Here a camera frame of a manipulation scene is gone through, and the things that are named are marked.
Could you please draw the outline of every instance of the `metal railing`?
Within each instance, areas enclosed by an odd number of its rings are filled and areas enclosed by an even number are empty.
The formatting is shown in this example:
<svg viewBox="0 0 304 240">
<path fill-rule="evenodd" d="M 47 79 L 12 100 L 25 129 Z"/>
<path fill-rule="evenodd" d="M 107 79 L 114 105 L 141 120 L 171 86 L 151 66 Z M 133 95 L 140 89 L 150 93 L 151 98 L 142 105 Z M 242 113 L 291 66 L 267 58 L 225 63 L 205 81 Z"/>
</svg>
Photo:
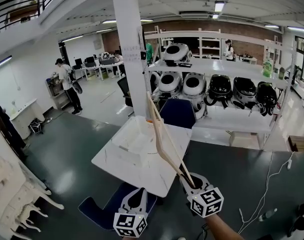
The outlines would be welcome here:
<svg viewBox="0 0 304 240">
<path fill-rule="evenodd" d="M 0 32 L 16 23 L 37 18 L 52 0 L 5 0 L 0 2 Z"/>
</svg>

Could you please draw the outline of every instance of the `wooden pallet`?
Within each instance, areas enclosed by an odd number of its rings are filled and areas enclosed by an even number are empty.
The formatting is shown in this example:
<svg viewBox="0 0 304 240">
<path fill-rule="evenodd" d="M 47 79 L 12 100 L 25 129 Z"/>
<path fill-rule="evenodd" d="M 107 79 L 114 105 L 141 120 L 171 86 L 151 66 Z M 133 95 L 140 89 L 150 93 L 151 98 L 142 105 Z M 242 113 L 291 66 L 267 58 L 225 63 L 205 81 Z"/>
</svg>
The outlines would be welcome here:
<svg viewBox="0 0 304 240">
<path fill-rule="evenodd" d="M 291 151 L 293 152 L 304 151 L 304 137 L 290 135 L 287 140 L 291 148 Z"/>
</svg>

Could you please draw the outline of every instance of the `blue chair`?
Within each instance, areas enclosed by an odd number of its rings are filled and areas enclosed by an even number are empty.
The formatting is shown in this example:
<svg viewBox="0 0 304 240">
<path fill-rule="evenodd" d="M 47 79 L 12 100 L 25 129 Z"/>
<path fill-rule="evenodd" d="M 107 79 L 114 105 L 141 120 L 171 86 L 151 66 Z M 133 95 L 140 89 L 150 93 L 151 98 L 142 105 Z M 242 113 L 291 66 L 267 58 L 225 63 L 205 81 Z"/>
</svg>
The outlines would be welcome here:
<svg viewBox="0 0 304 240">
<path fill-rule="evenodd" d="M 137 187 L 124 182 L 113 194 L 103 209 L 98 207 L 94 199 L 89 196 L 78 206 L 78 210 L 101 228 L 108 231 L 115 231 L 113 228 L 115 213 L 119 212 L 123 198 L 137 189 Z M 148 214 L 152 210 L 156 201 L 157 197 L 154 194 L 147 193 L 146 212 Z"/>
<path fill-rule="evenodd" d="M 172 126 L 192 129 L 196 115 L 192 104 L 186 99 L 169 98 L 160 111 L 164 123 Z"/>
</svg>

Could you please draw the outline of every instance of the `person in green shirt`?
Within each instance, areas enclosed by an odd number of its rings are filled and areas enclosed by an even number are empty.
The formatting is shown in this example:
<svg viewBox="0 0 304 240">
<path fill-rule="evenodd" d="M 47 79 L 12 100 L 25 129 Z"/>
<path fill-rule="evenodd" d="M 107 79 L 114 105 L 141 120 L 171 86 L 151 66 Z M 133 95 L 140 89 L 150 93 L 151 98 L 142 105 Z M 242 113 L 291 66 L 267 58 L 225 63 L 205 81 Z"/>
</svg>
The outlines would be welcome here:
<svg viewBox="0 0 304 240">
<path fill-rule="evenodd" d="M 150 43 L 146 43 L 146 61 L 147 64 L 151 64 L 153 60 L 153 48 Z"/>
</svg>

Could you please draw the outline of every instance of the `white plastic basket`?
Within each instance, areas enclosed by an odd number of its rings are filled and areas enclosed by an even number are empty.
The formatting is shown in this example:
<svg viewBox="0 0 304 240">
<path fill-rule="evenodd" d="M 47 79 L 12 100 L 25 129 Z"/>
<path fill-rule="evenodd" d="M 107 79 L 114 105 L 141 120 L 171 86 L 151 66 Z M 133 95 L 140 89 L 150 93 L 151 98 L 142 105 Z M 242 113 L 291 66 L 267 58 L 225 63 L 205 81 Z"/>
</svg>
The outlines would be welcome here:
<svg viewBox="0 0 304 240">
<path fill-rule="evenodd" d="M 122 159 L 144 166 L 157 152 L 153 123 L 143 116 L 132 116 L 113 136 L 111 142 L 122 152 Z"/>
</svg>

